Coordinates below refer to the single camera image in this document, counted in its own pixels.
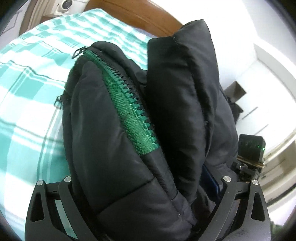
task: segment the black bracket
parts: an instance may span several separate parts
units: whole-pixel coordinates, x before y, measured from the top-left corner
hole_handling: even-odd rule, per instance
[[[110,241],[104,233],[98,239],[90,231],[71,195],[71,177],[60,183],[46,184],[39,180],[29,204],[25,225],[25,240],[29,241],[73,241],[60,220],[54,200],[61,200],[68,220],[79,241]]]
[[[255,179],[249,183],[236,182],[225,176],[217,183],[223,186],[221,201],[217,202],[205,228],[190,240],[270,241],[270,221],[259,182]],[[66,234],[60,220],[54,200],[61,200],[79,241],[111,241],[103,232],[99,237],[91,232],[73,200],[71,186],[71,177],[60,183],[37,182],[26,219],[26,240],[77,241]]]

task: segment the plaid fabric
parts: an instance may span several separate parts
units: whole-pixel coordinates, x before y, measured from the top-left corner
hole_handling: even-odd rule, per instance
[[[21,239],[36,181],[69,175],[62,111],[53,104],[74,65],[72,54],[109,41],[146,69],[149,39],[93,9],[44,22],[0,51],[0,210]]]

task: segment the white wall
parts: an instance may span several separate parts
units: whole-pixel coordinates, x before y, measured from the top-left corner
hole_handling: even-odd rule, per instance
[[[257,34],[294,64],[296,64],[296,42],[281,16],[265,0],[242,0],[252,18]]]
[[[18,12],[12,17],[8,25],[3,31],[3,34],[0,36],[0,49],[9,44],[12,40],[19,36],[20,27],[22,24],[22,20],[26,13],[26,10],[29,6],[31,0],[27,1]]]
[[[258,38],[254,46],[258,59],[275,73],[296,100],[295,64],[277,48],[263,39]]]
[[[152,0],[182,24],[204,19],[216,50],[220,82],[227,88],[254,61],[253,22],[241,0]]]
[[[62,3],[63,0],[51,0],[51,1],[54,2],[52,5],[49,4],[50,6],[52,6],[52,8],[47,7],[44,12],[44,15],[49,15],[49,14],[61,15],[61,13],[56,12],[56,10],[57,10],[58,4]],[[89,0],[73,0],[71,7],[66,14],[70,15],[70,14],[83,12],[88,2]]]
[[[244,110],[237,132],[254,135],[264,128],[258,135],[265,139],[268,154],[296,128],[296,103],[283,83],[260,61],[252,64],[237,82],[246,91],[236,102]]]

